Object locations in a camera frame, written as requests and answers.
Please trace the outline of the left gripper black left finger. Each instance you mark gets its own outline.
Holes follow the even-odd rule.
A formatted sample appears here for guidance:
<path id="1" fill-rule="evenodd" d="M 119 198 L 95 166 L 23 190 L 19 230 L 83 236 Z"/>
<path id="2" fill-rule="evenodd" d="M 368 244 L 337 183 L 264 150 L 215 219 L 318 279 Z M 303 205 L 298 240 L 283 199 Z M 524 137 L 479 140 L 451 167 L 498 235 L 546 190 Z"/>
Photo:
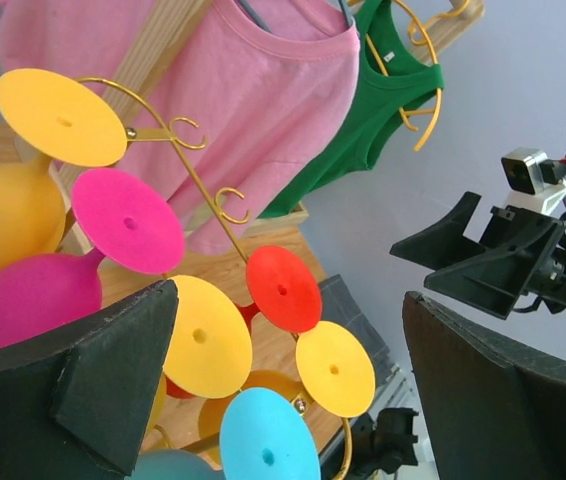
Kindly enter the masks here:
<path id="1" fill-rule="evenodd" d="M 0 479 L 131 475 L 178 305 L 162 280 L 0 349 Z"/>

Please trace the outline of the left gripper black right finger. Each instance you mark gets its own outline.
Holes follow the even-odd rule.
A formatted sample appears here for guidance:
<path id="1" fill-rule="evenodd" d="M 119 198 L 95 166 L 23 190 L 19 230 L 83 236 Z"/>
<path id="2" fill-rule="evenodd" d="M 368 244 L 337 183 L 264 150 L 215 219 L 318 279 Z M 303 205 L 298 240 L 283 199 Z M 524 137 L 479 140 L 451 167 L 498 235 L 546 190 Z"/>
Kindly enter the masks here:
<path id="1" fill-rule="evenodd" d="M 566 361 L 420 292 L 403 329 L 442 479 L 566 479 Z"/>

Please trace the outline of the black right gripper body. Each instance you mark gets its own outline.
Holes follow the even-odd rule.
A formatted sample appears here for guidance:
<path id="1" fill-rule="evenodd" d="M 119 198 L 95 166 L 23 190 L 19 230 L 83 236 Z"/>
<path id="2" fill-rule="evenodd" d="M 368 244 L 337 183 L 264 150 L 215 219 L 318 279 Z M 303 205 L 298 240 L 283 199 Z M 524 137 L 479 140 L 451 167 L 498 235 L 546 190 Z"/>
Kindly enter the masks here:
<path id="1" fill-rule="evenodd" d="M 530 313 L 550 299 L 565 267 L 555 250 L 565 225 L 530 210 L 507 206 L 491 209 L 480 243 L 477 283 L 485 290 L 481 308 L 501 319 L 512 312 Z"/>

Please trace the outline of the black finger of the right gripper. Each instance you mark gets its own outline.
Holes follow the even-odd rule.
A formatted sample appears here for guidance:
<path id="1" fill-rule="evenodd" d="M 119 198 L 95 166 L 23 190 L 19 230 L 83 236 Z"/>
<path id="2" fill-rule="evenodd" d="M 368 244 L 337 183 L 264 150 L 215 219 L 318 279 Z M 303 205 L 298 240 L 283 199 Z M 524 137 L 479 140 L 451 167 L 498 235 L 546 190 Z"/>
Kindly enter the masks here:
<path id="1" fill-rule="evenodd" d="M 480 200 L 480 195 L 465 192 L 443 218 L 395 243 L 389 254 L 438 271 L 484 253 L 480 243 L 464 236 Z"/>
<path id="2" fill-rule="evenodd" d="M 560 277 L 553 254 L 565 228 L 557 219 L 493 219 L 483 253 L 431 273 L 424 286 L 505 319 L 520 296 L 546 293 Z"/>

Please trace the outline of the yellow wine glass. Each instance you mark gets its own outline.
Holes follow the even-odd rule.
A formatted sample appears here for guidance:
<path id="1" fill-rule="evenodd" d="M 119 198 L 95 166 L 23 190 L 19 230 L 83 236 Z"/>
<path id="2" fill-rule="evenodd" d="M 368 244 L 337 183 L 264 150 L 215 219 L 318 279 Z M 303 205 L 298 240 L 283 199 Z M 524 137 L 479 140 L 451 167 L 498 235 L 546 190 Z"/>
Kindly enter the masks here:
<path id="1" fill-rule="evenodd" d="M 146 433 L 158 424 L 168 382 L 194 396 L 220 399 L 236 393 L 252 367 L 251 335 L 230 298 L 194 276 L 170 280 L 178 306 Z"/>
<path id="2" fill-rule="evenodd" d="M 364 413 L 373 398 L 375 374 L 368 354 L 353 334 L 335 323 L 320 321 L 309 331 L 292 336 L 299 379 L 276 371 L 250 371 L 239 390 L 265 387 L 291 403 L 317 403 L 344 419 Z M 239 390 L 224 398 L 205 399 L 228 403 Z"/>
<path id="3" fill-rule="evenodd" d="M 80 167 L 116 163 L 127 149 L 123 123 L 96 93 L 61 74 L 19 68 L 0 77 L 0 113 L 35 150 L 32 160 L 0 164 L 0 270 L 52 253 L 66 222 L 54 160 Z"/>

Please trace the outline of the yellow wine glass front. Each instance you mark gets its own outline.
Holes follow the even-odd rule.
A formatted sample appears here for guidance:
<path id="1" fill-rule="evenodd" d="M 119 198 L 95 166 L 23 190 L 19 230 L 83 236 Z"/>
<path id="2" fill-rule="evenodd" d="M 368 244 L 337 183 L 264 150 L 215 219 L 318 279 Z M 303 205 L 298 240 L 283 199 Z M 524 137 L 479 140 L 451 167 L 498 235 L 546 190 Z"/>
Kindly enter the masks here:
<path id="1" fill-rule="evenodd" d="M 239 390 L 265 387 L 291 403 L 317 403 L 344 419 L 364 413 L 373 398 L 375 374 L 368 354 L 353 334 L 335 323 L 320 321 L 309 331 L 292 336 L 299 379 L 276 371 L 250 371 Z M 205 399 L 228 403 L 239 390 L 224 398 Z"/>

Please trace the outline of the red plastic wine glass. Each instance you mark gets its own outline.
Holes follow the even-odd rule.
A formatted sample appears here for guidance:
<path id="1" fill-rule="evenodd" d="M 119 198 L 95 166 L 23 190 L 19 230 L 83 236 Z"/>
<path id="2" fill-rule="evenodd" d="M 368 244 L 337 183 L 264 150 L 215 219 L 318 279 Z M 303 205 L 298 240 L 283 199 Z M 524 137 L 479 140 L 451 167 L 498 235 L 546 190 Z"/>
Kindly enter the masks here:
<path id="1" fill-rule="evenodd" d="M 307 332 L 318 323 L 322 300 L 317 282 L 304 262 L 279 246 L 264 246 L 249 256 L 245 281 L 252 303 L 238 306 L 251 335 L 252 320 L 262 314 L 289 333 Z M 167 394 L 178 399 L 196 397 L 167 383 Z"/>

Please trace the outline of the blue plastic wine glass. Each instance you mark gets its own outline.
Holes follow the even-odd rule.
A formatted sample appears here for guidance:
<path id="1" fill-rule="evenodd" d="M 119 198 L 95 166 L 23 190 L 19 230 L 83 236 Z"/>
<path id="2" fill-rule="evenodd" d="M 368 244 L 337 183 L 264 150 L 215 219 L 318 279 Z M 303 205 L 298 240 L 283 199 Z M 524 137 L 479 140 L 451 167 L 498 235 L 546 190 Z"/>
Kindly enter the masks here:
<path id="1" fill-rule="evenodd" d="M 250 388 L 229 404 L 220 427 L 220 470 L 184 450 L 138 457 L 132 479 L 319 479 L 312 434 L 301 416 L 273 390 Z"/>

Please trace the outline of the pink plastic wine glass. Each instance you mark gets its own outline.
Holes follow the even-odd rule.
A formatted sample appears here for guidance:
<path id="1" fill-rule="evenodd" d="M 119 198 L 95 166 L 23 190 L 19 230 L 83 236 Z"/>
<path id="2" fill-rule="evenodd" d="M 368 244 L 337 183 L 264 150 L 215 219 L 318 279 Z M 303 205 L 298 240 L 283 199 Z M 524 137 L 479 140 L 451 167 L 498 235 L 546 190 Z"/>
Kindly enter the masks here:
<path id="1" fill-rule="evenodd" d="M 38 254 L 0 270 L 0 349 L 98 312 L 97 270 L 105 258 L 147 275 L 167 273 L 182 260 L 185 237 L 177 215 L 128 173 L 88 170 L 72 188 L 71 205 L 93 247 L 84 255 Z"/>

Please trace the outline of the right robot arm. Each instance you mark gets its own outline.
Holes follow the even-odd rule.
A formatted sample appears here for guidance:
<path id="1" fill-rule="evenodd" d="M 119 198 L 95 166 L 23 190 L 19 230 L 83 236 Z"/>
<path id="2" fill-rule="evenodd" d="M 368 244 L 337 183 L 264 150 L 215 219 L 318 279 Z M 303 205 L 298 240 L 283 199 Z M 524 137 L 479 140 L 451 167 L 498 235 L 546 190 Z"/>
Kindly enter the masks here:
<path id="1" fill-rule="evenodd" d="M 463 194 L 440 220 L 395 243 L 390 255 L 429 269 L 427 289 L 505 320 L 545 306 L 566 310 L 566 212 L 492 207 L 479 240 L 465 235 L 481 200 Z"/>

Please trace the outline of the dark grey grid mat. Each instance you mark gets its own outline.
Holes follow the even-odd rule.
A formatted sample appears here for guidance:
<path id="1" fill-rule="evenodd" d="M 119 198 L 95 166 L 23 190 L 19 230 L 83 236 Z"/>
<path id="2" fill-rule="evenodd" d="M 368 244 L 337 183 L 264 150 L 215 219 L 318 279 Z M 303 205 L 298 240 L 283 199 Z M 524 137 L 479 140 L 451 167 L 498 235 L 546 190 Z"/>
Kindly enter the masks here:
<path id="1" fill-rule="evenodd" d="M 352 297 L 342 276 L 334 275 L 323 280 L 319 289 L 323 303 L 322 319 L 352 333 L 370 357 L 376 376 L 381 380 L 387 379 L 392 368 L 390 349 Z"/>

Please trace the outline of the wooden clothes stand base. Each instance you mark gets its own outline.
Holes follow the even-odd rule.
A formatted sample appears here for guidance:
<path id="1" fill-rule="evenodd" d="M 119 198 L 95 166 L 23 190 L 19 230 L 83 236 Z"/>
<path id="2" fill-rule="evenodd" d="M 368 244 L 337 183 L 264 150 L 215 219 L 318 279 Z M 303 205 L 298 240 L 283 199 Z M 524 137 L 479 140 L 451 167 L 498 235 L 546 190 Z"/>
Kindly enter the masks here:
<path id="1" fill-rule="evenodd" d="M 15 162 L 19 159 L 12 130 L 0 122 L 0 163 Z M 265 245 L 282 246 L 301 258 L 317 281 L 327 277 L 297 227 L 248 236 L 240 239 L 239 244 L 248 253 L 253 253 L 257 248 Z M 252 299 L 245 284 L 244 270 L 244 264 L 234 252 L 220 256 L 204 256 L 189 252 L 175 272 L 200 277 L 216 285 L 235 303 L 247 305 Z M 99 276 L 103 286 L 105 306 L 156 280 L 152 276 L 125 270 L 109 261 L 102 263 Z M 299 378 L 295 365 L 295 342 L 292 336 L 272 325 L 262 315 L 257 315 L 253 319 L 252 345 L 254 370 L 277 370 L 295 380 Z M 201 398 L 166 400 L 159 424 L 167 431 L 175 447 L 180 448 L 199 439 L 197 420 L 202 403 Z M 309 407 L 304 419 L 312 432 L 318 450 L 322 450 L 327 445 L 341 425 L 337 417 L 316 404 Z"/>

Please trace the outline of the green t-shirt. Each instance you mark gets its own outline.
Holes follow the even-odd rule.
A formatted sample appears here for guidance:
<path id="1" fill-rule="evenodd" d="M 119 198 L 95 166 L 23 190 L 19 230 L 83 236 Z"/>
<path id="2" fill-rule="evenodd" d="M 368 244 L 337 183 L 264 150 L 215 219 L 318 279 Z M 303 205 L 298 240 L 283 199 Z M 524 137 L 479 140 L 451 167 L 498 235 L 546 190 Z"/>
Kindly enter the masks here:
<path id="1" fill-rule="evenodd" d="M 354 100 L 329 145 L 275 197 L 263 218 L 289 214 L 302 198 L 347 174 L 369 171 L 403 125 L 399 110 L 416 110 L 444 87 L 438 64 L 425 65 L 403 44 L 388 1 L 366 1 L 355 15 L 361 37 Z"/>

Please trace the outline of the yellow clothes hanger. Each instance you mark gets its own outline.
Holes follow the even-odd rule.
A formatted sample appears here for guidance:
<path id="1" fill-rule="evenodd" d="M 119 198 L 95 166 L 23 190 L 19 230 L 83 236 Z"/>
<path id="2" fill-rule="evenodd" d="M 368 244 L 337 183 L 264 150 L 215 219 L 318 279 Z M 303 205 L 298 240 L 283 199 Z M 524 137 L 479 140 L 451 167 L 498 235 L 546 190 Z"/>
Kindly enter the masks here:
<path id="1" fill-rule="evenodd" d="M 404 1 L 356 1 L 361 38 L 360 74 L 350 111 L 363 152 L 379 155 L 403 126 L 425 116 L 414 149 L 429 140 L 440 116 L 443 74 L 438 51 L 450 45 L 483 13 L 479 1 L 454 1 L 448 11 L 421 21 Z"/>

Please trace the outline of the pink t-shirt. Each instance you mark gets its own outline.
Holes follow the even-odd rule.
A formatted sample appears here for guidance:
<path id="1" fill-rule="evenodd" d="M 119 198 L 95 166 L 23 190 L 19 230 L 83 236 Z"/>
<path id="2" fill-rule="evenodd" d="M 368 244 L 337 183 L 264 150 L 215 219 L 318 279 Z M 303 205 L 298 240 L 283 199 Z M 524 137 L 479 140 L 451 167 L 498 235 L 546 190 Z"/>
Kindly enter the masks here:
<path id="1" fill-rule="evenodd" d="M 110 78 L 151 7 L 5 1 L 0 63 Z M 321 39 L 290 38 L 259 28 L 235 1 L 216 1 L 150 98 L 193 145 L 188 163 L 167 144 L 145 143 L 118 166 L 152 186 L 182 219 L 202 203 L 203 191 L 233 188 L 223 207 L 240 236 L 336 135 L 354 98 L 359 50 L 355 24 Z"/>

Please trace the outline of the grey clothes hanger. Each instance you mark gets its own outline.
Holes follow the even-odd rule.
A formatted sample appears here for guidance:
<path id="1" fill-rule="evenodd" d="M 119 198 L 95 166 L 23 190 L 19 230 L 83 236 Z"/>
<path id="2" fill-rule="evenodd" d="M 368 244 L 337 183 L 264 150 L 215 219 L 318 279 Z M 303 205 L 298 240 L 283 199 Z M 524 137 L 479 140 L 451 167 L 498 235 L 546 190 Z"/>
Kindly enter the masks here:
<path id="1" fill-rule="evenodd" d="M 236 1 L 262 30 L 297 39 L 321 39 L 354 25 L 346 1 Z"/>

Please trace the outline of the wooden stand post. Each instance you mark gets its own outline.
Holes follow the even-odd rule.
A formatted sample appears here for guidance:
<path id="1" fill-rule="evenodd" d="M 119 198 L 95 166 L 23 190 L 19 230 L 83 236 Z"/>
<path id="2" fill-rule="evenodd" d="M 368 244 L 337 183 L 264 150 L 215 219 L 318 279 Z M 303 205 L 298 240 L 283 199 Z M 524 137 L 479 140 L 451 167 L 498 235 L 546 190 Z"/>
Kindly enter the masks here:
<path id="1" fill-rule="evenodd" d="M 154 1 L 114 77 L 83 77 L 101 84 L 102 95 L 126 127 L 139 110 L 153 112 L 149 96 L 202 21 L 210 1 Z"/>

